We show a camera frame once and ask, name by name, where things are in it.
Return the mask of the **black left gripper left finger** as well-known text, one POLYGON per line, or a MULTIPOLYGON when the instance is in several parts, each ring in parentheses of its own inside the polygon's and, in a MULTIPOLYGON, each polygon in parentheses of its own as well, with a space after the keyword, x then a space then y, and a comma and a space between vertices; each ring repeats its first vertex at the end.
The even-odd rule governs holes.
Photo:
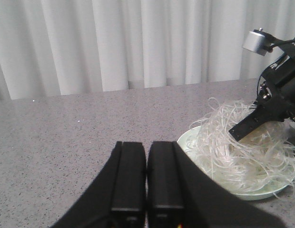
POLYGON ((110 158, 55 228, 142 228, 146 156, 140 142, 117 142, 110 158))

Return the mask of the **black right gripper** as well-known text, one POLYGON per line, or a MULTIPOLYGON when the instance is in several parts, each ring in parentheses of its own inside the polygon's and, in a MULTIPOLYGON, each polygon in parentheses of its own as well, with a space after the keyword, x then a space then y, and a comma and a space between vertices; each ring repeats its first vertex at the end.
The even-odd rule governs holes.
POLYGON ((289 118, 295 122, 295 45, 283 44, 279 48, 283 54, 261 74, 264 82, 256 109, 228 131, 236 141, 269 121, 289 118))

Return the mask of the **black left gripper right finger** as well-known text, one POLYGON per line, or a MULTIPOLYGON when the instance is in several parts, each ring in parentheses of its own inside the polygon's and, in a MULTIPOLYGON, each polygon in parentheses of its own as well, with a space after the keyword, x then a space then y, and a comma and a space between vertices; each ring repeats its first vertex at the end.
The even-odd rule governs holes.
POLYGON ((147 164, 150 228, 283 228, 280 218, 212 181, 177 142, 152 143, 147 164))

